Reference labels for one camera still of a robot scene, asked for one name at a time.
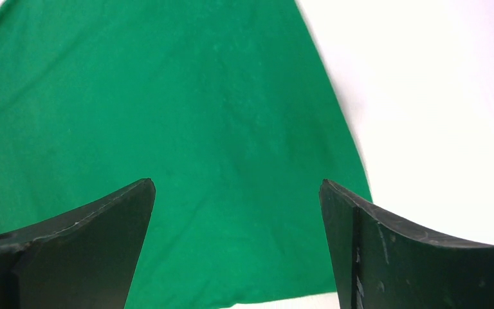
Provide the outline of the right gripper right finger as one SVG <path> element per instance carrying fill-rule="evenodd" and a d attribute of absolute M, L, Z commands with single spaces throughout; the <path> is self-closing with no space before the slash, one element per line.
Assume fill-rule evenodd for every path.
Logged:
<path fill-rule="evenodd" d="M 341 308 L 494 308 L 494 245 L 429 229 L 331 180 L 319 198 Z"/>

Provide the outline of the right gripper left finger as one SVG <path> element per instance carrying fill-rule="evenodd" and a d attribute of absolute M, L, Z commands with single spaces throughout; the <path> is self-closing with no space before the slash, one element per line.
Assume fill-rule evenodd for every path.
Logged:
<path fill-rule="evenodd" d="M 155 196 L 144 178 L 0 234 L 0 308 L 123 308 Z"/>

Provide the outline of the green t shirt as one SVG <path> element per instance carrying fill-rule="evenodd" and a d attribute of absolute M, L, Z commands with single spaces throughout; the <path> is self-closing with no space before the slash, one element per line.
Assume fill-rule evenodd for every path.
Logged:
<path fill-rule="evenodd" d="M 0 6 L 0 234 L 140 178 L 128 308 L 335 291 L 320 184 L 371 194 L 294 1 Z"/>

